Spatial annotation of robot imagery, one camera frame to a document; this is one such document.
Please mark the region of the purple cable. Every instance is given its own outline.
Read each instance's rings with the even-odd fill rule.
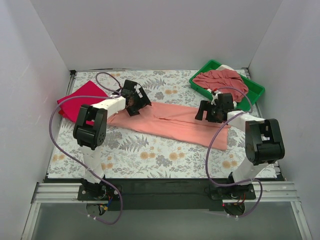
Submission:
[[[104,224],[107,224],[107,225],[113,225],[115,224],[116,222],[119,221],[121,215],[122,215],[122,212],[123,212],[123,208],[124,208],[124,202],[123,202],[123,198],[122,198],[122,195],[120,193],[120,191],[117,189],[116,186],[114,186],[112,183],[102,179],[101,177],[99,177],[97,174],[95,174],[94,171],[90,170],[89,167],[84,164],[83,162],[81,162],[80,160],[76,159],[74,156],[70,155],[69,153],[67,153],[66,151],[64,151],[56,142],[55,138],[53,137],[53,133],[52,133],[52,121],[53,121],[53,118],[54,118],[54,115],[56,113],[56,111],[58,110],[58,108],[65,102],[69,101],[69,100],[72,100],[72,99],[78,99],[78,98],[95,98],[95,99],[113,99],[113,98],[119,98],[121,95],[117,95],[115,97],[109,97],[109,96],[86,96],[86,95],[81,95],[81,96],[72,96],[70,98],[67,98],[65,100],[63,100],[62,102],[60,102],[56,107],[55,109],[53,110],[51,116],[50,116],[50,120],[49,120],[49,135],[50,135],[50,138],[51,138],[51,141],[53,142],[53,144],[56,146],[57,149],[59,149],[62,153],[64,153],[66,156],[68,156],[69,158],[71,158],[72,160],[76,161],[78,164],[82,165],[85,169],[87,169],[93,176],[95,176],[97,179],[101,180],[102,182],[104,182],[105,184],[109,185],[110,187],[112,187],[114,190],[116,190],[119,194],[119,198],[120,198],[120,213],[118,215],[118,217],[112,221],[112,222],[108,222],[108,221],[105,221],[103,220],[102,218],[99,218],[99,217],[96,217],[94,215],[91,215],[89,214],[89,216],[95,220],[98,220]]]
[[[221,130],[229,123],[231,122],[233,119],[241,116],[242,114],[244,113],[252,113],[253,112],[253,106],[252,106],[252,103],[250,101],[250,99],[247,97],[247,95],[245,95],[244,92],[240,91],[239,89],[235,88],[235,87],[232,87],[232,86],[226,86],[226,87],[220,87],[218,88],[216,91],[220,90],[220,89],[233,89],[233,90],[236,90],[238,91],[239,93],[241,93],[249,102],[250,104],[250,111],[246,111],[246,112],[239,112],[238,114],[234,115],[233,117],[231,117],[230,119],[228,119],[227,121],[225,121],[221,126],[220,128],[218,129],[218,131],[214,134],[209,146],[208,146],[208,150],[206,151],[206,156],[205,156],[205,173],[206,173],[206,176],[208,177],[209,181],[211,183],[213,183],[214,185],[218,186],[218,187],[232,187],[232,186],[235,186],[235,185],[238,185],[238,184],[242,184],[242,183],[246,183],[246,182],[251,182],[252,179],[245,179],[245,180],[241,180],[241,181],[237,181],[237,182],[234,182],[234,183],[229,183],[229,184],[223,184],[223,183],[217,183],[215,181],[212,180],[212,178],[210,177],[210,173],[209,173],[209,154],[210,154],[210,150],[211,150],[211,147],[214,143],[214,141],[216,140],[218,134],[221,132]],[[260,190],[260,196],[258,198],[258,200],[256,201],[256,204],[250,209],[250,211],[248,211],[246,214],[243,214],[241,216],[239,216],[240,218],[242,217],[245,217],[247,216],[248,214],[252,213],[252,211],[257,207],[257,205],[259,204],[260,200],[261,200],[261,197],[262,197],[262,191],[263,191],[263,187],[262,187],[262,184],[260,182],[260,180],[258,179],[254,179],[254,181],[257,181],[261,187],[261,190]]]
[[[119,92],[114,91],[114,90],[111,90],[111,89],[103,86],[103,85],[99,82],[98,76],[99,76],[100,74],[107,74],[107,75],[109,75],[110,77],[112,77],[112,78],[118,83],[120,89],[122,89],[122,86],[121,86],[120,82],[119,82],[114,76],[112,76],[110,73],[108,73],[108,72],[106,72],[106,71],[98,72],[98,73],[95,75],[95,80],[96,80],[96,82],[100,85],[100,87],[102,87],[102,88],[105,89],[105,90],[108,90],[108,91],[110,91],[110,92],[114,92],[114,93],[116,93],[116,94],[119,95],[119,94],[120,94]]]

